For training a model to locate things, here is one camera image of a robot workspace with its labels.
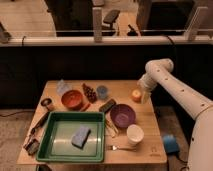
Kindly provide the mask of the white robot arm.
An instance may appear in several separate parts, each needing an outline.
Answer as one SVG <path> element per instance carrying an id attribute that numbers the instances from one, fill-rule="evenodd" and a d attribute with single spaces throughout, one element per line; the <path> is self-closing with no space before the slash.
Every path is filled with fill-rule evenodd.
<path id="1" fill-rule="evenodd" d="M 187 171 L 213 171 L 213 101 L 175 78 L 173 68 L 169 58 L 151 60 L 138 85 L 146 93 L 161 85 L 195 121 Z"/>

